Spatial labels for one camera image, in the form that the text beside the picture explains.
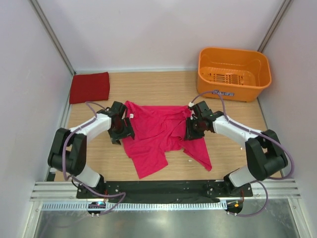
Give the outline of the pink t shirt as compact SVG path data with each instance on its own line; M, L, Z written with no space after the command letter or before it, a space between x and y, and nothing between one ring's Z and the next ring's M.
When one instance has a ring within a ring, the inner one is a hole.
M207 171L212 169L205 140L185 140L186 119L192 114L187 106L125 105L135 137L124 138L123 147L140 179L165 168L170 151L183 150Z

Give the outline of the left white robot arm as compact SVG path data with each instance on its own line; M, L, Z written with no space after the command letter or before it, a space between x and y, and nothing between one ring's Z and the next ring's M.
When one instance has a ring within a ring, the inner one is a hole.
M127 137L135 138L127 107L113 102L109 108L92 110L94 116L79 126L70 129L59 128L54 136L48 156L48 165L63 173L64 179L79 182L94 198L113 198L106 195L104 177L91 169L87 161L87 145L95 137L107 131L112 144L120 145Z

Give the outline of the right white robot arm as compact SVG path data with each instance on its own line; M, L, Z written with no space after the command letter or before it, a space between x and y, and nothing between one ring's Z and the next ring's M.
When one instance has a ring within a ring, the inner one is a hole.
M246 151L247 164L223 178L223 190L228 196L235 196L242 186L257 180L263 181L288 165L274 131L244 126L225 112L213 112L205 101L189 103L188 108L192 114L186 118L185 140L201 139L206 131L210 131L232 139Z

